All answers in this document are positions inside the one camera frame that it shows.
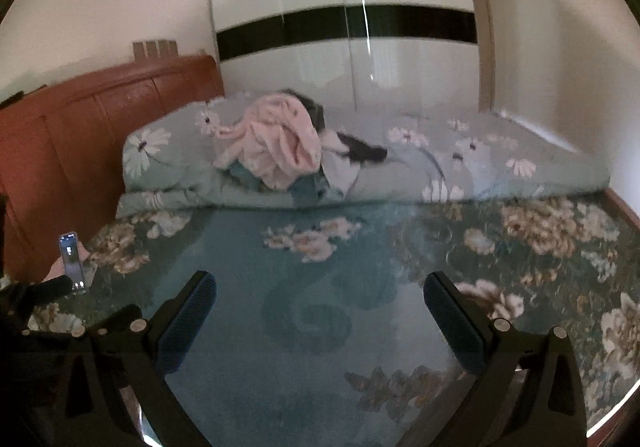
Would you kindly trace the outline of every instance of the floral bedsheet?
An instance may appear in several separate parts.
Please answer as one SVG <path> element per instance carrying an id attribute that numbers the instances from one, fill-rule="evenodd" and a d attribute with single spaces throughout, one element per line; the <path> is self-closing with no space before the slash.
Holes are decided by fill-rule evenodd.
<path id="1" fill-rule="evenodd" d="M 91 325 L 127 303 L 150 316 L 208 270 L 218 301 L 167 380 L 208 438 L 393 446 L 464 379 L 422 300 L 443 270 L 492 318 L 568 331 L 592 427 L 638 379 L 639 244 L 597 196 L 153 212 L 101 230 L 89 292 L 30 326 Z"/>

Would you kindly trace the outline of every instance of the metal screw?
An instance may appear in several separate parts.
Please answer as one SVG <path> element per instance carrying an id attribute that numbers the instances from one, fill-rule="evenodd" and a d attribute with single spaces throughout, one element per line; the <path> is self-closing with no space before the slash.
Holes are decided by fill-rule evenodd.
<path id="1" fill-rule="evenodd" d="M 554 328 L 554 335 L 556 337 L 558 337 L 559 339 L 565 339 L 566 338 L 566 330 L 564 328 L 560 328 L 559 326 L 556 326 Z"/>
<path id="2" fill-rule="evenodd" d="M 132 332 L 139 333 L 146 328 L 146 321 L 144 319 L 136 319 L 129 325 L 129 329 Z"/>
<path id="3" fill-rule="evenodd" d="M 508 332 L 511 325 L 507 319 L 496 319 L 494 321 L 494 328 L 497 329 L 498 332 Z"/>
<path id="4" fill-rule="evenodd" d="M 80 338 L 84 335 L 84 332 L 86 331 L 86 329 L 84 328 L 84 326 L 80 325 L 77 328 L 73 328 L 71 330 L 71 336 L 77 338 Z"/>

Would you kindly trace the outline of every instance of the white flower pattern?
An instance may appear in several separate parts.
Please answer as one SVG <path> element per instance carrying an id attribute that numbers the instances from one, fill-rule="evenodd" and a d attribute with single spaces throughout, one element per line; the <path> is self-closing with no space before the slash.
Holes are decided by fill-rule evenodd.
<path id="1" fill-rule="evenodd" d="M 505 166 L 509 169 L 513 168 L 513 174 L 516 176 L 527 176 L 528 178 L 531 178 L 533 173 L 536 172 L 536 164 L 526 158 L 521 160 L 511 158 L 507 161 Z"/>
<path id="2" fill-rule="evenodd" d="M 496 144 L 500 142 L 501 146 L 506 150 L 515 151 L 518 148 L 518 141 L 515 138 L 511 137 L 501 137 L 500 135 L 488 134 L 486 139 L 489 142 L 493 142 Z"/>
<path id="3" fill-rule="evenodd" d="M 164 207 L 162 202 L 162 191 L 146 191 L 142 193 L 146 206 L 153 210 L 158 210 Z"/>
<path id="4" fill-rule="evenodd" d="M 428 202 L 445 203 L 447 201 L 460 201 L 464 198 L 465 192 L 454 185 L 450 190 L 447 188 L 447 184 L 443 181 L 433 180 L 431 185 L 428 185 L 422 190 L 422 199 Z"/>
<path id="5" fill-rule="evenodd" d="M 264 233 L 263 244 L 270 249 L 301 252 L 303 263 L 319 263 L 329 259 L 338 248 L 330 239 L 348 241 L 361 228 L 361 223 L 352 223 L 345 217 L 323 220 L 319 229 L 302 232 L 296 232 L 295 225 L 287 225 L 278 233 L 274 233 L 268 227 Z"/>
<path id="6" fill-rule="evenodd" d="M 82 321 L 72 313 L 61 313 L 57 302 L 33 309 L 27 328 L 31 331 L 71 333 L 82 325 Z"/>
<path id="7" fill-rule="evenodd" d="M 620 230 L 600 207 L 594 204 L 578 203 L 578 211 L 584 216 L 579 220 L 588 236 L 599 237 L 605 241 L 617 241 Z"/>
<path id="8" fill-rule="evenodd" d="M 147 252 L 137 252 L 133 255 L 121 255 L 113 262 L 113 270 L 122 275 L 135 272 L 142 265 L 149 262 L 149 254 Z"/>
<path id="9" fill-rule="evenodd" d="M 429 139 L 425 135 L 405 128 L 391 128 L 386 132 L 386 138 L 391 143 L 413 144 L 416 148 L 426 148 L 429 145 Z"/>
<path id="10" fill-rule="evenodd" d="M 174 236 L 175 233 L 181 231 L 189 223 L 191 218 L 179 214 L 171 214 L 170 212 L 157 212 L 150 215 L 148 220 L 155 223 L 155 225 L 148 230 L 146 237 L 156 239 L 160 236 Z"/>
<path id="11" fill-rule="evenodd" d="M 456 283 L 460 294 L 475 301 L 489 319 L 498 317 L 514 320 L 524 313 L 524 299 L 514 293 L 505 294 L 503 288 L 486 279 L 478 279 L 476 284 Z"/>
<path id="12" fill-rule="evenodd" d="M 196 126 L 202 135 L 213 135 L 220 125 L 220 116 L 216 112 L 204 110 L 196 116 Z"/>
<path id="13" fill-rule="evenodd" d="M 149 156 L 154 156 L 160 151 L 160 146 L 169 143 L 171 133 L 162 128 L 152 132 L 143 130 L 140 137 L 130 135 L 127 138 L 122 160 L 124 170 L 131 178 L 138 178 L 149 168 Z"/>
<path id="14" fill-rule="evenodd" d="M 602 395 L 604 384 L 600 379 L 593 380 L 584 390 L 584 401 L 589 411 L 595 411 L 598 408 L 598 399 Z"/>
<path id="15" fill-rule="evenodd" d="M 580 255 L 590 262 L 591 266 L 598 271 L 598 282 L 604 283 L 610 277 L 618 272 L 618 265 L 615 261 L 610 261 L 606 257 L 602 257 L 597 252 L 588 252 L 581 250 Z"/>
<path id="16" fill-rule="evenodd" d="M 457 132 L 468 132 L 469 125 L 466 122 L 462 122 L 458 119 L 447 120 L 447 125 L 454 131 Z"/>
<path id="17" fill-rule="evenodd" d="M 604 313 L 600 321 L 606 364 L 623 379 L 635 377 L 640 368 L 640 310 L 625 293 L 620 308 Z"/>
<path id="18" fill-rule="evenodd" d="M 465 245 L 479 255 L 489 255 L 495 250 L 495 243 L 486 237 L 480 229 L 465 231 Z"/>

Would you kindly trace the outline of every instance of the black stripe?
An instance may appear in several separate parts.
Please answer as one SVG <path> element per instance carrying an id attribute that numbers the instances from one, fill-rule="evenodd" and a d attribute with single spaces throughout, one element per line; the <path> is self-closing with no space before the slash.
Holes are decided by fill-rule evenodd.
<path id="1" fill-rule="evenodd" d="M 293 44 L 359 37 L 415 37 L 477 43 L 473 12 L 425 5 L 310 8 L 221 30 L 220 60 Z"/>
<path id="2" fill-rule="evenodd" d="M 349 37 L 418 37 L 477 43 L 472 12 L 417 5 L 347 7 Z"/>

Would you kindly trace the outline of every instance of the sliding wardrobe door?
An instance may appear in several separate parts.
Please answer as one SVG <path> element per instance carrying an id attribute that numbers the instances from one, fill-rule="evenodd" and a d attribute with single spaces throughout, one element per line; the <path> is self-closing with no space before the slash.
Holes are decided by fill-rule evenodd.
<path id="1" fill-rule="evenodd" d="M 293 88 L 353 109 L 343 0 L 212 0 L 225 90 Z"/>
<path id="2" fill-rule="evenodd" d="M 413 115 L 478 106 L 473 0 L 345 0 L 355 104 Z"/>

